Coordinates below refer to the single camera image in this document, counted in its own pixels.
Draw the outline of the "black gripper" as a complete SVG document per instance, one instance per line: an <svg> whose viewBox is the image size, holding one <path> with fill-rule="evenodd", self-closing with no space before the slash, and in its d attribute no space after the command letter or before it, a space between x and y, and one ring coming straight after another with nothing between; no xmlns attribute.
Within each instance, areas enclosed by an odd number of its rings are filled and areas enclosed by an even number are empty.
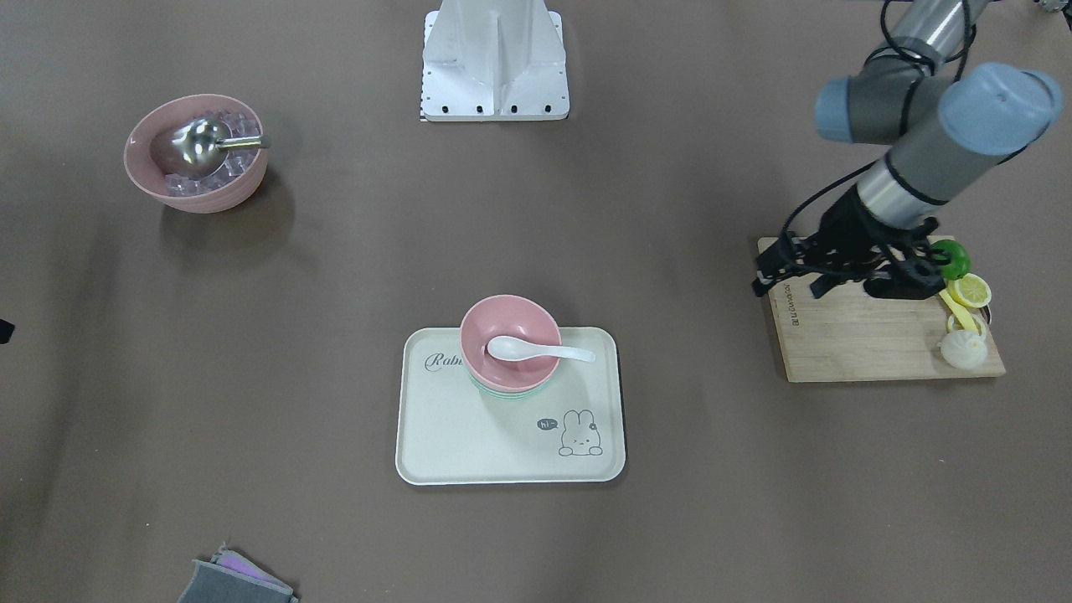
<svg viewBox="0 0 1072 603"><path fill-rule="evenodd" d="M751 290L765 297L785 280L814 275L809 291L823 298L834 286L860 283L879 299L927 299L946 289L946 279L928 259L930 233L937 220L926 218L915 227L897 229L875 218L855 188L846 191L807 237L789 229L790 214L775 241L755 259Z"/></svg>

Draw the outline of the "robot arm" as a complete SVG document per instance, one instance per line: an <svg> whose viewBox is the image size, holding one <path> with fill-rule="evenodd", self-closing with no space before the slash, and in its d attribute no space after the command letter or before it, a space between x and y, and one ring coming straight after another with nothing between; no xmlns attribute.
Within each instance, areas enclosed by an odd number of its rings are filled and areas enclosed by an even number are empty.
<svg viewBox="0 0 1072 603"><path fill-rule="evenodd" d="M1064 93L1049 74L987 62L965 71L984 1L915 1L860 72L828 80L814 117L821 137L884 145L842 178L846 191L816 232L781 225L755 259L763 297L814 275L812 296L861 283L870 297L926 299L946 286L949 251L930 244L935 214L1055 126Z"/></svg>

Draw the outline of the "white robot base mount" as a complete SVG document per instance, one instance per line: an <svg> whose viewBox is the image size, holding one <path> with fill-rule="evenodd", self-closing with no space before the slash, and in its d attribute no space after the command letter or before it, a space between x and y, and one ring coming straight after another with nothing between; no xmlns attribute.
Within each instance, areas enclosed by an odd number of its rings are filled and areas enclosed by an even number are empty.
<svg viewBox="0 0 1072 603"><path fill-rule="evenodd" d="M428 122L563 120L563 19L544 1L444 1L425 15L419 115Z"/></svg>

